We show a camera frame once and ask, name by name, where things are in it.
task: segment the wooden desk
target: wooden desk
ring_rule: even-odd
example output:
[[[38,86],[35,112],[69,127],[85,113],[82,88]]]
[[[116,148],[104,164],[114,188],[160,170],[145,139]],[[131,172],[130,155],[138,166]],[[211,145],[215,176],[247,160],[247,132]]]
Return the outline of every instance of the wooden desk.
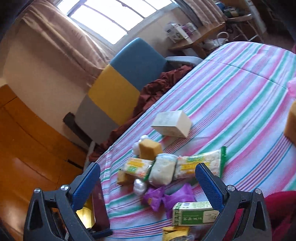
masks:
[[[200,47],[199,43],[205,41],[209,36],[224,28],[224,26],[225,23],[199,27],[189,38],[173,44],[168,50],[177,53],[181,50],[192,48],[200,58],[206,58],[207,54],[203,48]]]

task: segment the window pane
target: window pane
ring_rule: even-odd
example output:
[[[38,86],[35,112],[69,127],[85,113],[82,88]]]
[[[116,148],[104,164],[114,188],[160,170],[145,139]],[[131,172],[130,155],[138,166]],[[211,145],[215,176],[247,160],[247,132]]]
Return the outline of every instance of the window pane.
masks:
[[[162,9],[165,6],[171,4],[171,0],[145,0],[146,2],[150,3],[153,7],[157,10]]]
[[[122,28],[86,6],[78,8],[71,17],[101,35],[111,44],[116,44],[126,35]]]
[[[70,9],[74,7],[74,5],[78,2],[79,0],[63,0],[58,4],[57,7],[59,8],[59,10],[61,10],[63,14],[67,15],[67,12],[69,12]]]
[[[143,20],[140,15],[123,7],[116,0],[88,0],[85,4],[105,14],[128,31]]]
[[[121,0],[126,5],[130,6],[132,9],[137,11],[139,14],[141,14],[143,17],[148,17],[156,10],[151,7],[149,4],[142,0]]]

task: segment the window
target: window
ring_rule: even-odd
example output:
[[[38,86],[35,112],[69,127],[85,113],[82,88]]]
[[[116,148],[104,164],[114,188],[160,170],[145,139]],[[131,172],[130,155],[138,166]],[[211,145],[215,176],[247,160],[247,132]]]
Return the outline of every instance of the window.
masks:
[[[171,0],[62,0],[57,7],[112,45]]]

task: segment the green and white box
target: green and white box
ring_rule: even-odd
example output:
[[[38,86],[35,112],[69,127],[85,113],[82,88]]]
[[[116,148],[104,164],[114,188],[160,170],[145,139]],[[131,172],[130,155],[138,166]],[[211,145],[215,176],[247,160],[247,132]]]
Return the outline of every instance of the green and white box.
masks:
[[[209,201],[178,202],[173,207],[174,226],[194,226],[215,222],[219,211],[214,210]]]

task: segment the white kettle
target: white kettle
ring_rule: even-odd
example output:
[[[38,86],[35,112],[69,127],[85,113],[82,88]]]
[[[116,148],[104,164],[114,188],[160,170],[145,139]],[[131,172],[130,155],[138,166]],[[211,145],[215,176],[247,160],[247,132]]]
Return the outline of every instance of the white kettle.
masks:
[[[222,34],[226,34],[226,38],[219,38]],[[229,34],[227,32],[220,32],[217,34],[217,39],[206,39],[202,47],[206,50],[212,50],[228,42],[228,38]]]

